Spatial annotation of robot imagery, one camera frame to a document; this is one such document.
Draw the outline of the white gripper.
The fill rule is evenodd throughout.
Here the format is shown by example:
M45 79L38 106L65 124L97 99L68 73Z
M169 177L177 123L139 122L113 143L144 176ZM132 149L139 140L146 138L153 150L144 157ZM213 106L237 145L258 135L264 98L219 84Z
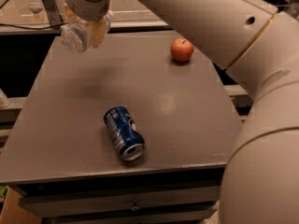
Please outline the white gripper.
M102 17L108 13L109 3L110 0L65 0L64 3L68 23L74 23L78 17L90 21L91 45L94 49L102 44L107 33L107 20Z

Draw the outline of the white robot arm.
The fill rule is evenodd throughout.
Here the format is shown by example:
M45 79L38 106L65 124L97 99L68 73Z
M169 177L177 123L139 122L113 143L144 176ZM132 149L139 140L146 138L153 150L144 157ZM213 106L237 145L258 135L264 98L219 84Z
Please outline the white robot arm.
M221 224L299 224L298 21L263 0L138 0L252 97Z

